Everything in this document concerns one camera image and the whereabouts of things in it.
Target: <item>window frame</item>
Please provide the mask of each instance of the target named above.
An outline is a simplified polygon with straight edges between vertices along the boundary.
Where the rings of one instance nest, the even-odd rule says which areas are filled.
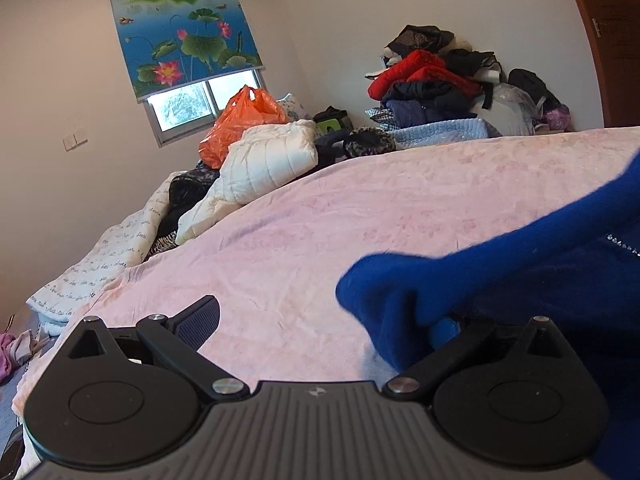
[[[248,70],[241,70],[235,73],[240,72],[253,72],[255,80],[258,84],[258,88],[266,89],[266,85],[264,83],[264,78],[262,77],[262,70],[256,68],[250,68]],[[158,121],[158,117],[156,116],[156,111],[153,106],[149,103],[148,99],[144,99],[142,101],[143,106],[145,107],[146,116],[149,119],[149,124],[151,124],[151,130],[154,133],[154,137],[156,138],[156,142],[158,143],[158,148],[162,148],[176,140],[181,140],[186,137],[192,136],[194,134],[203,132],[204,130],[208,130],[215,123],[217,118],[220,116],[222,110],[218,108],[218,104],[216,102],[216,98],[213,95],[213,90],[209,85],[209,81],[216,78],[205,79],[201,81],[204,83],[204,88],[209,96],[210,104],[212,105],[213,111],[211,115],[200,117],[199,119],[194,119],[193,121],[189,121],[184,124],[180,124],[179,126],[175,126],[170,128],[169,130],[163,131],[160,127],[160,123]]]

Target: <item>white puffer jacket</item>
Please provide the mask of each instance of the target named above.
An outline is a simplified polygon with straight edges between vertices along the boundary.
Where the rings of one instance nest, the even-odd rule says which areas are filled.
[[[318,163],[316,124],[254,126],[229,146],[220,177],[206,197],[180,217],[175,241],[182,245],[243,205],[284,186]]]

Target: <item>orange plastic bag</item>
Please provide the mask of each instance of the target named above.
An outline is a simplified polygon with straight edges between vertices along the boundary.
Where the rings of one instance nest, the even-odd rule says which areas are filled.
[[[284,110],[267,91],[245,85],[229,99],[225,111],[200,142],[200,158],[210,168],[219,169],[229,153],[229,145],[240,140],[247,128],[288,122]]]

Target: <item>window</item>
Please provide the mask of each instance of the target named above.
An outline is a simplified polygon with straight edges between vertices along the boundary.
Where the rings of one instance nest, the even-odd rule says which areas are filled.
[[[244,85],[264,86],[257,70],[245,70],[149,97],[144,105],[158,146],[209,128]]]

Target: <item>pink blanket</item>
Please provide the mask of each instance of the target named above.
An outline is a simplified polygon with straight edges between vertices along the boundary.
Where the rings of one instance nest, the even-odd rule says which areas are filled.
[[[132,326],[213,294],[221,322],[200,352],[251,387],[260,379],[385,381],[393,371],[335,300],[354,261],[387,250],[441,256],[521,227],[612,179],[639,146],[640,128],[627,128],[341,162],[127,269],[80,309],[56,347],[88,313]],[[18,414],[53,354],[22,379]]]

